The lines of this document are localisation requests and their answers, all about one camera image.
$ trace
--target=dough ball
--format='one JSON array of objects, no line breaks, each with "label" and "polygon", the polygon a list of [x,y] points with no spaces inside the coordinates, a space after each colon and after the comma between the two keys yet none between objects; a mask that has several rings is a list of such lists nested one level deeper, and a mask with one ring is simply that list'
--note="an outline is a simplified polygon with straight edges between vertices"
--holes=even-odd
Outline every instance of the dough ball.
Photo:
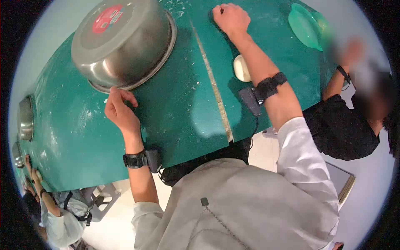
[{"label": "dough ball", "polygon": [[246,62],[242,55],[238,55],[233,61],[233,69],[235,71],[236,77],[242,82],[250,82],[250,74],[247,68]]}]

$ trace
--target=black wire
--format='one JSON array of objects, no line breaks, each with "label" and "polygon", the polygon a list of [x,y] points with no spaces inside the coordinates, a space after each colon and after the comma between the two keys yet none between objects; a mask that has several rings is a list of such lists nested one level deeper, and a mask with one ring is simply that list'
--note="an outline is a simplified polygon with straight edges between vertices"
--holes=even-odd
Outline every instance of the black wire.
[{"label": "black wire", "polygon": [[251,149],[251,148],[253,147],[253,145],[254,145],[253,136],[256,134],[257,129],[258,129],[258,116],[256,116],[256,127],[255,127],[255,129],[254,129],[253,134],[251,135],[251,145],[250,145],[250,149]]},{"label": "black wire", "polygon": [[347,83],[348,83],[347,88],[343,89],[342,91],[345,91],[346,89],[348,89],[350,87],[351,82],[347,82]]}]

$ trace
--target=hand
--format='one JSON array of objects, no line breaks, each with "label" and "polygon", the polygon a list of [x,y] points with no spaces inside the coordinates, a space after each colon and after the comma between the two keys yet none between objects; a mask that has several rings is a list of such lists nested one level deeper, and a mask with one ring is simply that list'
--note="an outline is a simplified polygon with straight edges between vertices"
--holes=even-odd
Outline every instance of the hand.
[{"label": "hand", "polygon": [[35,195],[35,190],[33,189],[30,180],[27,176],[25,176],[26,185],[24,185],[24,189],[30,191],[33,195]]},{"label": "hand", "polygon": [[217,5],[212,10],[215,23],[225,32],[234,43],[237,38],[246,36],[250,17],[247,12],[235,4]]},{"label": "hand", "polygon": [[347,44],[346,52],[342,57],[342,67],[343,66],[353,66],[358,63],[364,56],[364,43],[359,38],[353,38]]},{"label": "hand", "polygon": [[341,246],[343,246],[343,242],[335,242],[335,246],[332,248],[332,250],[338,250],[338,248]]},{"label": "hand", "polygon": [[25,166],[26,169],[28,170],[30,178],[35,182],[35,183],[40,183],[39,177],[36,175],[36,169],[32,169],[32,166],[30,165],[29,162],[29,154],[25,155]]},{"label": "hand", "polygon": [[141,148],[140,151],[142,151],[143,142],[140,135],[139,118],[124,104],[124,100],[128,100],[134,107],[138,106],[138,101],[131,92],[111,87],[104,113],[121,130],[126,150],[128,151],[128,147],[134,147],[131,150],[136,151]]}]

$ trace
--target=green plastic lid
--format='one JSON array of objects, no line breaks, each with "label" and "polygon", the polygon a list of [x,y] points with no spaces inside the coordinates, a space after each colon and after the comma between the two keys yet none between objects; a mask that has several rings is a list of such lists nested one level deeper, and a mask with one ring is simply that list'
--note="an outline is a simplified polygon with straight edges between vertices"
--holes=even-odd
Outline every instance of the green plastic lid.
[{"label": "green plastic lid", "polygon": [[315,18],[300,4],[292,4],[289,24],[296,37],[305,46],[322,51],[321,32]]}]

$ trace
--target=black watch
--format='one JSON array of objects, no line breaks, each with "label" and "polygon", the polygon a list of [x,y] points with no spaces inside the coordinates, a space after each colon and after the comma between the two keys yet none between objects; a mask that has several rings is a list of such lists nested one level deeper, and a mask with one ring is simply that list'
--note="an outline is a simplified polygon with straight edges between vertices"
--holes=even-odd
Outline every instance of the black watch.
[{"label": "black watch", "polygon": [[122,158],[127,168],[137,169],[148,165],[146,152],[144,150],[137,154],[124,154]]},{"label": "black watch", "polygon": [[268,77],[262,80],[256,87],[257,94],[260,95],[262,100],[267,99],[278,93],[276,88],[278,85],[284,84],[288,79],[286,76],[279,72],[273,77]]},{"label": "black watch", "polygon": [[342,76],[344,76],[344,80],[350,84],[351,81],[350,75],[347,74],[346,71],[344,71],[343,67],[338,65],[336,69],[342,74]]}]

